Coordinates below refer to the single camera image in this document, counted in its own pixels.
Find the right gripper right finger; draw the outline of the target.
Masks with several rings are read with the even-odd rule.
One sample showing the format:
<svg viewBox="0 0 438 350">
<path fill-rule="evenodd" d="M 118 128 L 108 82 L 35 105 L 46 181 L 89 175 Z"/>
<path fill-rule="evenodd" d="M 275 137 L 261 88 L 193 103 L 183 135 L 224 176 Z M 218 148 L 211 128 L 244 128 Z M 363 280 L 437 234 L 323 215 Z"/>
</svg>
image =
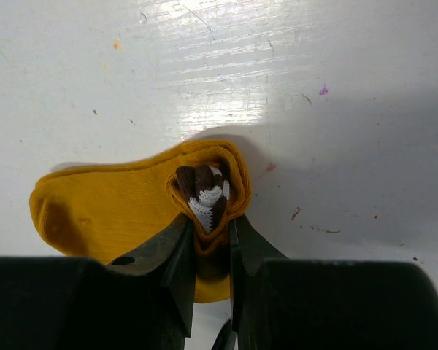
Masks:
<svg viewBox="0 0 438 350">
<path fill-rule="evenodd" d="M 438 349 L 438 295 L 410 262 L 293 260 L 228 225 L 240 349 Z"/>
</svg>

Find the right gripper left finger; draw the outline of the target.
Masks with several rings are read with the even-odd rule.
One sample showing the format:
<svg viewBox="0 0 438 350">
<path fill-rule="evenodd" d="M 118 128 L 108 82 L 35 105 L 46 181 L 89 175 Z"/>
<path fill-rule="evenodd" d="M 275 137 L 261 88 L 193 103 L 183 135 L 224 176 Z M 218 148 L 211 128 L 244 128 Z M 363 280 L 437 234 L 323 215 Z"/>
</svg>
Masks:
<svg viewBox="0 0 438 350">
<path fill-rule="evenodd" d="M 0 257 L 0 349 L 182 349 L 196 264 L 185 215 L 104 265 Z"/>
</svg>

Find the mustard yellow sock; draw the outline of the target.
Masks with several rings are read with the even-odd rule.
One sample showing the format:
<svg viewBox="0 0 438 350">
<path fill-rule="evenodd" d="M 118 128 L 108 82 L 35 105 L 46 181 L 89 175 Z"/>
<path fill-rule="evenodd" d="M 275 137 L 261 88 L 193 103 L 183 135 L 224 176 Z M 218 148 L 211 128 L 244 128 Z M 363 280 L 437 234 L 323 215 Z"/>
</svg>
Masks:
<svg viewBox="0 0 438 350">
<path fill-rule="evenodd" d="M 200 222 L 193 206 L 205 199 L 203 190 L 187 199 L 179 188 L 180 166 L 220 170 L 218 185 L 226 197 L 223 213 L 211 230 Z M 101 263 L 135 249 L 163 230 L 179 214 L 195 226 L 198 267 L 223 262 L 227 225 L 243 215 L 252 195 L 246 163 L 229 141 L 186 141 L 159 155 L 135 163 L 67 168 L 42 177 L 29 208 L 42 239 L 71 257 L 91 257 Z"/>
</svg>

